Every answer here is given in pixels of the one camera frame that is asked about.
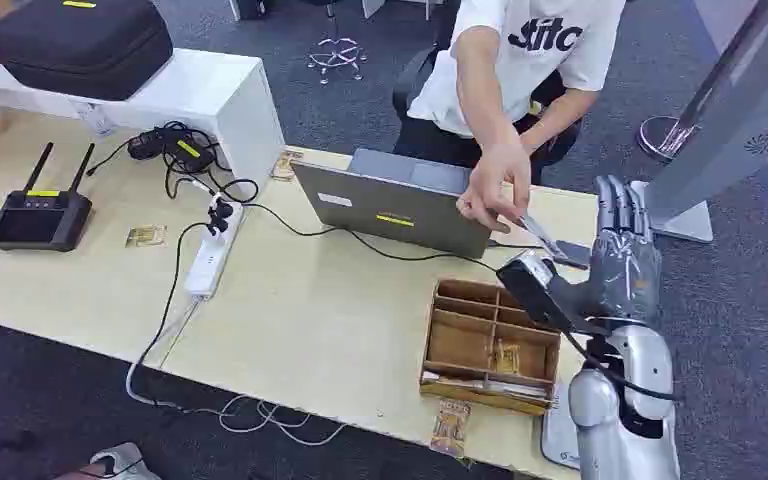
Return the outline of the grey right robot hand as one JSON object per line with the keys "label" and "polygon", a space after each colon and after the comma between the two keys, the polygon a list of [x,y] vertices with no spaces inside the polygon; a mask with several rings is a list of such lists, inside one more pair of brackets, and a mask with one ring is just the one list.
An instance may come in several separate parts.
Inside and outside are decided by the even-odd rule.
{"label": "grey right robot hand", "polygon": [[662,256],[641,195],[614,175],[598,176],[595,185],[597,236],[588,279],[571,284],[557,276],[549,283],[561,327],[581,333],[607,321],[647,323],[657,311],[661,284]]}

